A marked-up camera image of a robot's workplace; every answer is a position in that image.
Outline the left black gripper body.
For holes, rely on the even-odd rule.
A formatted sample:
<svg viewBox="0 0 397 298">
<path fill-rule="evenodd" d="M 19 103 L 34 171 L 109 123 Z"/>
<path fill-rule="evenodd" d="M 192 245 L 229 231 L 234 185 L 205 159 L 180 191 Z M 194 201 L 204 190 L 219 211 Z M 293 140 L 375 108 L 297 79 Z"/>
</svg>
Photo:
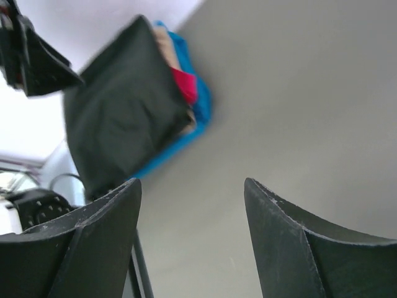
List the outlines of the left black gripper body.
<svg viewBox="0 0 397 298">
<path fill-rule="evenodd" d="M 1 73 L 10 87 L 36 93 L 37 83 L 27 54 L 26 28 L 34 27 L 17 3 L 1 1 Z"/>
</svg>

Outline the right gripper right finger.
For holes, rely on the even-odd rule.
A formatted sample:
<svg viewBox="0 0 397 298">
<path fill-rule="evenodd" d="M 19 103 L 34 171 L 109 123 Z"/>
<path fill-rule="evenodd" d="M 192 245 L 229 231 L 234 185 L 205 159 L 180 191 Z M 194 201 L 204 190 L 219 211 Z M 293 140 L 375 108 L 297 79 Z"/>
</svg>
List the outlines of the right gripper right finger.
<svg viewBox="0 0 397 298">
<path fill-rule="evenodd" d="M 244 202 L 264 297 L 395 297 L 396 241 L 350 230 L 252 178 Z"/>
</svg>

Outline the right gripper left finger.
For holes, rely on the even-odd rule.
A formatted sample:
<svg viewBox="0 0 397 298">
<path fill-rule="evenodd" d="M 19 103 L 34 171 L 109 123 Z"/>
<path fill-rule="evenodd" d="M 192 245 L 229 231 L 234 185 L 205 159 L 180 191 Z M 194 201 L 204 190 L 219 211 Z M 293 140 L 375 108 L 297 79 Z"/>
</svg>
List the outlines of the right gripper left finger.
<svg viewBox="0 0 397 298">
<path fill-rule="evenodd" d="M 121 297 L 141 196 L 131 179 L 57 219 L 1 235 L 1 297 Z"/>
</svg>

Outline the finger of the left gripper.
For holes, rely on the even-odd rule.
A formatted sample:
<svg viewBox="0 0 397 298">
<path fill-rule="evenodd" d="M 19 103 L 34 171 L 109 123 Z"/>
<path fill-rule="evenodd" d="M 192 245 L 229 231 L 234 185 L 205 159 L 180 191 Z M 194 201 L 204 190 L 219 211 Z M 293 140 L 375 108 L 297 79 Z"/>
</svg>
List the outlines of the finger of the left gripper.
<svg viewBox="0 0 397 298">
<path fill-rule="evenodd" d="M 83 84 L 71 63 L 34 30 L 25 16 L 18 17 L 22 42 L 21 76 L 26 96 L 43 96 Z"/>
</svg>

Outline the black t shirt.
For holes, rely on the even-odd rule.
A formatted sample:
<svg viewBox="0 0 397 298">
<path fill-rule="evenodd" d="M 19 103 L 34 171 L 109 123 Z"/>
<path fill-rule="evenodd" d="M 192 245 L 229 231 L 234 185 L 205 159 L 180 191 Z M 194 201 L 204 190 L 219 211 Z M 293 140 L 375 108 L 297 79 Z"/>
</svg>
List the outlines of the black t shirt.
<svg viewBox="0 0 397 298">
<path fill-rule="evenodd" d="M 189 105 L 138 16 L 67 89 L 66 139 L 86 195 L 98 198 L 136 174 L 189 125 Z"/>
</svg>

